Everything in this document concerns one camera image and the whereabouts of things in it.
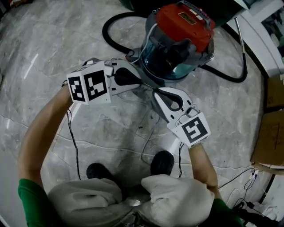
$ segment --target green sleeve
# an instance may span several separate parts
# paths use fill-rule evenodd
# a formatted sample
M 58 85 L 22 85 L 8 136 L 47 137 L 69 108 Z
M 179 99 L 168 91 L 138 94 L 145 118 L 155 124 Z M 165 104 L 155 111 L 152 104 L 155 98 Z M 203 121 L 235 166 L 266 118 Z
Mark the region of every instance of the green sleeve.
M 199 227 L 243 227 L 241 219 L 221 199 L 215 199 L 208 219 Z
M 18 193 L 29 227 L 63 226 L 41 186 L 31 180 L 20 179 Z

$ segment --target transparent blue tank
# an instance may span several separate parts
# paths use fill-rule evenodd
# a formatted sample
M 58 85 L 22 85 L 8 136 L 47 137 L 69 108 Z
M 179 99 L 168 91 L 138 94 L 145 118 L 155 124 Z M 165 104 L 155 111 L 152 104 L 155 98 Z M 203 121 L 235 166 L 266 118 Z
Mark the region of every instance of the transparent blue tank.
M 197 67 L 195 65 L 181 63 L 172 70 L 165 59 L 165 55 L 162 54 L 150 40 L 141 58 L 149 72 L 156 77 L 167 80 L 181 80 Z

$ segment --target forearm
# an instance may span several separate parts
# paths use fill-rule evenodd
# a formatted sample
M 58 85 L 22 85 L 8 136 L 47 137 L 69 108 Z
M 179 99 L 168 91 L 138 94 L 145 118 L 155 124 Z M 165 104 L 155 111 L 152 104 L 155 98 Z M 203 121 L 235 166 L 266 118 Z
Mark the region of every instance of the forearm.
M 44 158 L 71 104 L 68 86 L 64 86 L 35 117 L 20 149 L 18 158 L 20 179 L 27 178 L 27 172 L 40 174 Z
M 208 188 L 218 187 L 217 174 L 202 144 L 189 149 L 194 179 L 204 183 Z

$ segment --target vacuum hose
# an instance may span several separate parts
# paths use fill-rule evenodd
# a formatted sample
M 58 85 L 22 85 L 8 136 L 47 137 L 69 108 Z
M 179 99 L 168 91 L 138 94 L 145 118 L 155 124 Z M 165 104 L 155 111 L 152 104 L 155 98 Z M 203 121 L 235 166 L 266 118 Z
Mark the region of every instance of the vacuum hose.
M 109 27 L 111 26 L 112 23 L 114 23 L 115 21 L 117 21 L 121 18 L 129 17 L 129 16 L 138 16 L 138 17 L 147 18 L 147 16 L 145 16 L 145 14 L 142 14 L 142 13 L 125 12 L 125 13 L 121 13 L 121 14 L 113 16 L 103 26 L 103 38 L 105 39 L 105 41 L 110 46 L 112 46 L 114 49 L 116 49 L 116 50 L 118 50 L 118 51 L 120 51 L 124 54 L 128 54 L 131 51 L 131 49 L 116 43 L 108 34 L 108 30 L 109 30 Z M 225 80 L 228 80 L 228 81 L 231 81 L 231 82 L 234 82 L 234 83 L 242 83 L 247 78 L 248 70 L 247 70 L 247 64 L 246 64 L 246 58 L 245 58 L 243 39 L 241 37 L 241 32 L 240 32 L 237 20 L 236 20 L 236 25 L 237 25 L 237 28 L 238 28 L 238 31 L 239 31 L 240 41 L 241 41 L 241 45 L 242 45 L 242 49 L 243 49 L 243 53 L 242 53 L 243 54 L 243 71 L 242 71 L 241 77 L 234 78 L 234 77 L 228 76 L 228 75 L 220 72 L 219 70 L 217 70 L 217 69 L 215 69 L 211 66 L 208 66 L 208 65 L 202 65 L 202 66 L 198 66 L 198 67 L 201 68 L 201 69 L 205 69 L 205 70 L 207 70 L 207 71 L 209 71 L 209 72 L 211 72 L 211 73 L 213 73 L 213 74 L 215 74 L 215 75 L 217 75 L 217 76 L 219 76 L 219 77 L 221 77 Z

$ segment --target trousers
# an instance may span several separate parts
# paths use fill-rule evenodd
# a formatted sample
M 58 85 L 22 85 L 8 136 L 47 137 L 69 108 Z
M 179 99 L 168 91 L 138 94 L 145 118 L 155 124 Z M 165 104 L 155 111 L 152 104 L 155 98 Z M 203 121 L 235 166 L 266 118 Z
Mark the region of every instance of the trousers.
M 138 213 L 151 224 L 194 227 L 210 214 L 214 194 L 197 180 L 161 174 L 143 178 L 141 185 L 150 193 L 150 200 L 138 207 Z M 122 202 L 121 189 L 109 179 L 60 184 L 48 198 L 70 227 L 112 227 L 133 209 Z

